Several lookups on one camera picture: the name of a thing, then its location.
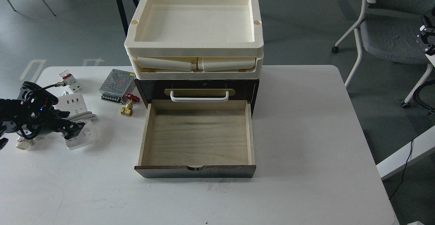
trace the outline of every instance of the gray chair seat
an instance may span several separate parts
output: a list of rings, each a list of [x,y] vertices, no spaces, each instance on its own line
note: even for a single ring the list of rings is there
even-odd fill
[[[428,64],[415,36],[421,20],[367,14],[361,22],[361,37],[367,52],[389,61],[404,64]]]

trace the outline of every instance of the red valve handle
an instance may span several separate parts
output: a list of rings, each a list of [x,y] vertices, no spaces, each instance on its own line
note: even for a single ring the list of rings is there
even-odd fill
[[[140,98],[139,97],[137,97],[137,96],[135,96],[133,94],[130,94],[130,93],[126,95],[126,98],[128,98],[131,101],[136,102],[136,103],[140,102]]]

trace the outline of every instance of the metal mesh cover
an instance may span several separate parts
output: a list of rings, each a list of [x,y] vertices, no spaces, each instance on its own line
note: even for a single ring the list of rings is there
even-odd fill
[[[134,78],[132,72],[113,69],[101,85],[100,92],[123,96]]]

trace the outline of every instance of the chair wheel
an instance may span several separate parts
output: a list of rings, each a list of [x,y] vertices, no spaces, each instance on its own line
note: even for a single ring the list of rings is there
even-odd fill
[[[409,103],[405,103],[405,101],[401,102],[400,105],[402,106],[402,108],[404,109],[408,109],[411,105]]]

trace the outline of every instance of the wooden drawer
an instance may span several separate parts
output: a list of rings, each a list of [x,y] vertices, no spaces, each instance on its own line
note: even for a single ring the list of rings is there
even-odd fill
[[[139,163],[143,177],[252,177],[255,172],[250,104],[148,104]]]
[[[254,112],[259,79],[255,80],[135,80],[143,102],[148,107],[152,100],[170,100],[170,91],[176,96],[220,97],[229,91],[229,100],[245,100]]]

